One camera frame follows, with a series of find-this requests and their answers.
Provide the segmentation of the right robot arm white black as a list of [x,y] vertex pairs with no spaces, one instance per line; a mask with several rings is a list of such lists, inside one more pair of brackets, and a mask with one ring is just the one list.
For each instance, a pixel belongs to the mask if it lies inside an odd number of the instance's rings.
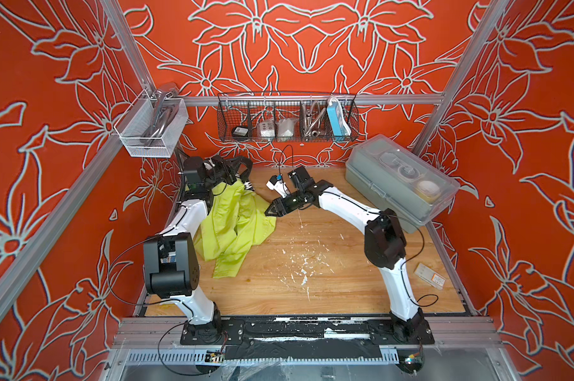
[[413,295],[406,268],[407,241],[396,212],[381,211],[356,201],[326,180],[316,182],[306,168],[288,173],[295,186],[290,191],[283,176],[272,176],[266,187],[279,194],[266,209],[268,217],[284,217],[306,206],[329,211],[364,235],[364,254],[377,267],[390,299],[393,336],[405,343],[423,327],[422,306]]

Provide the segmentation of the yellow-green trousers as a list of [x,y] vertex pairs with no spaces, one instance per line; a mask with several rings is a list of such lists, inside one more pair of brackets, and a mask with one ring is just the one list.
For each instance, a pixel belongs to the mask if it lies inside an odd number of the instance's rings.
[[269,203],[241,180],[221,183],[212,190],[213,205],[201,223],[194,247],[201,258],[214,263],[215,279],[234,278],[250,249],[275,231],[277,219],[266,215]]

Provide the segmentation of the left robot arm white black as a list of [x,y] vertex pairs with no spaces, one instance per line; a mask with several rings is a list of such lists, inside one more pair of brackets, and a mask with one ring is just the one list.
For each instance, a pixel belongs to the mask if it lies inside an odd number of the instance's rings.
[[199,285],[199,262],[194,237],[219,193],[214,187],[246,182],[253,168],[245,157],[178,160],[180,190],[175,214],[161,233],[143,245],[145,288],[162,303],[172,303],[187,317],[187,344],[211,344],[223,338],[219,308]]

